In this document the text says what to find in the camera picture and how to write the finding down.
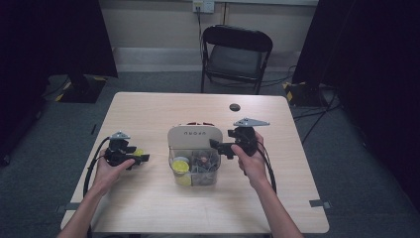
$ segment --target black handheld controller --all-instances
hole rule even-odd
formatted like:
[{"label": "black handheld controller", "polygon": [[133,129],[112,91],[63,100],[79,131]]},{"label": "black handheld controller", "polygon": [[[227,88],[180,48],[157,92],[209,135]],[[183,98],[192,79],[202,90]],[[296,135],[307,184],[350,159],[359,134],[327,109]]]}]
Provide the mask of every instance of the black handheld controller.
[{"label": "black handheld controller", "polygon": [[258,142],[253,127],[237,127],[235,130],[228,130],[228,136],[235,138],[235,143],[220,143],[210,139],[210,147],[216,149],[219,155],[225,155],[229,160],[234,159],[235,156],[231,149],[233,144],[240,146],[248,156],[252,156],[257,151]]},{"label": "black handheld controller", "polygon": [[110,138],[109,146],[106,149],[104,156],[110,166],[119,166],[130,159],[134,159],[134,165],[138,166],[139,164],[149,160],[150,155],[132,155],[136,152],[137,147],[129,147],[129,142],[125,139],[130,139],[130,137],[122,132],[116,133]]},{"label": "black handheld controller", "polygon": [[235,143],[221,143],[210,139],[210,147],[216,149],[219,155],[225,155],[229,160],[234,159],[235,153],[231,146],[236,144],[244,150],[248,156],[253,156],[258,148],[256,131],[253,126],[267,126],[268,122],[244,118],[236,123],[238,126],[235,130],[228,130],[228,136],[235,138]]}]

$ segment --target forearm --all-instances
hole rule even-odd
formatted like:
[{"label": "forearm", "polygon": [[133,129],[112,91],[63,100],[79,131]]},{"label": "forearm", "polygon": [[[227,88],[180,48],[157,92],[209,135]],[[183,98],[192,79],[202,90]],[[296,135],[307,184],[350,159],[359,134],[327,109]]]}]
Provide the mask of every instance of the forearm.
[{"label": "forearm", "polygon": [[275,238],[303,237],[268,180],[260,182],[254,188],[259,196],[272,236]]},{"label": "forearm", "polygon": [[87,230],[101,197],[102,193],[92,187],[86,193],[79,207],[57,237],[86,237]]}]

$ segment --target person's left hand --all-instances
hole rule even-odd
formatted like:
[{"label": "person's left hand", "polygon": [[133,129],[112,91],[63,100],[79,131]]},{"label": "person's left hand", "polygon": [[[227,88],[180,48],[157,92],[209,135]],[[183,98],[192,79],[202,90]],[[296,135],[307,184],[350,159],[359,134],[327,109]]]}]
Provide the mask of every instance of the person's left hand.
[{"label": "person's left hand", "polygon": [[99,155],[98,167],[92,188],[97,188],[102,195],[105,195],[111,189],[112,184],[118,179],[120,173],[132,166],[135,160],[130,159],[117,167],[112,167],[104,158],[105,150],[102,150]]}]

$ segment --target wrist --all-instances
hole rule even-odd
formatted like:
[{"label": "wrist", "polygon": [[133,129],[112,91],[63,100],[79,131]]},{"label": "wrist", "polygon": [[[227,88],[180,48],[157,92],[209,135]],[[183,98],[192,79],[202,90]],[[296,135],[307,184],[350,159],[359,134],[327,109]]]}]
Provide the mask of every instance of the wrist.
[{"label": "wrist", "polygon": [[86,193],[86,196],[91,198],[101,198],[106,192],[101,189],[98,185],[94,184]]},{"label": "wrist", "polygon": [[271,184],[267,178],[261,178],[251,182],[252,187],[256,192],[264,191],[267,189],[272,189]]}]

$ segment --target chair seat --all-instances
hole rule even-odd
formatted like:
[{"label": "chair seat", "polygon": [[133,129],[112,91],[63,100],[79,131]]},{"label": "chair seat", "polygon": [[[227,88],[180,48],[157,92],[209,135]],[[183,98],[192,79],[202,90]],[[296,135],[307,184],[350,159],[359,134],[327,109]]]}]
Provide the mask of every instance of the chair seat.
[{"label": "chair seat", "polygon": [[263,54],[259,52],[215,46],[207,71],[258,79],[262,58]]}]

